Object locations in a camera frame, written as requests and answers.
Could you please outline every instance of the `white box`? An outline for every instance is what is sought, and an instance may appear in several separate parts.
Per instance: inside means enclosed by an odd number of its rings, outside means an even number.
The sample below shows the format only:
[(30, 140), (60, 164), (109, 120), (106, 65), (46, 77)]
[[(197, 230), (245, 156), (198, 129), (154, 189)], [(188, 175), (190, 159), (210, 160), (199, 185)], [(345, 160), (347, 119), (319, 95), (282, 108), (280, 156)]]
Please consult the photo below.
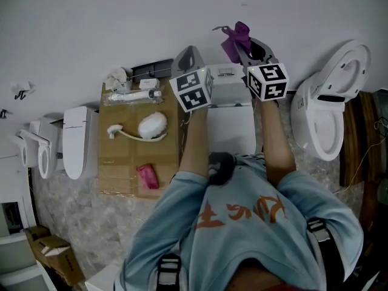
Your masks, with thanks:
[(261, 101), (286, 97), (289, 76), (284, 64), (248, 67), (248, 87)]
[(141, 90), (151, 90), (159, 88), (158, 79), (142, 79), (140, 80), (139, 88)]
[(207, 67), (171, 79), (170, 84), (185, 112), (211, 104), (213, 79)]

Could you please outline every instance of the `large cardboard box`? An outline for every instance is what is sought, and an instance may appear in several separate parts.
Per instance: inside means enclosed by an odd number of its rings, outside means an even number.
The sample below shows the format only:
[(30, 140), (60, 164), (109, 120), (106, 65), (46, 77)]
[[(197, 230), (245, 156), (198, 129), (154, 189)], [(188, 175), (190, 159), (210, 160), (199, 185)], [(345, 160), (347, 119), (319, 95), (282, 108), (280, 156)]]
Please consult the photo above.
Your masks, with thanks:
[(37, 260), (55, 270), (69, 286), (85, 279), (73, 249), (66, 240), (55, 235), (43, 237), (37, 239), (33, 247), (38, 254)]
[[(160, 79), (164, 102), (161, 104), (110, 105), (100, 104), (98, 132), (98, 184), (101, 193), (111, 195), (159, 198), (178, 171), (182, 153), (183, 129), (181, 110), (169, 78)], [(102, 94), (108, 93), (105, 84)], [(120, 133), (109, 139), (111, 125), (123, 126), (123, 131), (137, 136), (139, 123), (154, 112), (167, 117), (167, 136), (159, 142), (141, 142)], [(152, 164), (159, 179), (158, 190), (144, 187), (136, 168)]]
[(31, 250), (32, 250), (32, 253), (34, 254), (35, 256), (35, 259), (37, 259), (38, 261), (39, 260), (39, 257), (40, 257), (40, 253), (37, 253), (36, 250), (35, 250), (35, 247), (33, 245), (33, 243), (42, 238), (42, 237), (47, 237), (47, 236), (50, 236), (51, 233), (50, 233), (50, 230), (47, 229), (46, 227), (44, 226), (33, 226), (33, 227), (29, 227), (27, 229), (24, 229), (24, 233), (27, 237), (27, 241), (28, 243), (30, 244), (30, 247), (31, 247)]

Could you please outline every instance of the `marble floor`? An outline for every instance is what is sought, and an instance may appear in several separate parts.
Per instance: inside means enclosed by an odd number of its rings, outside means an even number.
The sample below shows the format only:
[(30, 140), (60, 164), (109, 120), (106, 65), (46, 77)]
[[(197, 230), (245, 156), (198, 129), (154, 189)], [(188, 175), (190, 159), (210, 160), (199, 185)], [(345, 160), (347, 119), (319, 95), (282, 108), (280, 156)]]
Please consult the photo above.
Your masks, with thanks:
[[(309, 172), (330, 191), (340, 189), (340, 160), (321, 161), (306, 155), (294, 142), (290, 126), (292, 96), (279, 102), (281, 118), (299, 169)], [(260, 120), (255, 115), (258, 152), (261, 150)], [(33, 188), (39, 221), (52, 233), (71, 243), (88, 279), (114, 259), (123, 259), (133, 236), (150, 215), (155, 201), (98, 193), (97, 179), (71, 180), (64, 171), (49, 180), (33, 170)], [(363, 184), (336, 194), (359, 216)], [(84, 289), (80, 284), (77, 289)]]

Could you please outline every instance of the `pink package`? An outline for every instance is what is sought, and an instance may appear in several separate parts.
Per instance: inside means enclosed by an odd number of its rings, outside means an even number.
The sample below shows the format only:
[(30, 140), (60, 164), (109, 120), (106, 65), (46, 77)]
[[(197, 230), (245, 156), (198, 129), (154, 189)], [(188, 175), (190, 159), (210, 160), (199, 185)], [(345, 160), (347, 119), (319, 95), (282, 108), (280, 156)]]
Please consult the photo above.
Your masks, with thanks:
[(136, 171), (142, 178), (144, 185), (150, 190), (157, 190), (159, 188), (158, 177), (156, 176), (156, 173), (151, 164), (145, 164), (143, 166), (137, 167)]

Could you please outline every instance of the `person's left arm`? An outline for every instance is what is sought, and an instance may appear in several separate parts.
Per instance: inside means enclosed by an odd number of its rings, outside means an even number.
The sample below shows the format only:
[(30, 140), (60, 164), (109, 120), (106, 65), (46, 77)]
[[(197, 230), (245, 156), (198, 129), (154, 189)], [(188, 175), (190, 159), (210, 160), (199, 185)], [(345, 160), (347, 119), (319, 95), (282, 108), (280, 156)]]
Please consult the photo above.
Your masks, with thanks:
[(179, 172), (137, 232), (124, 261), (121, 282), (130, 290), (145, 290), (159, 259), (189, 232), (198, 217), (207, 187), (207, 109), (190, 120)]

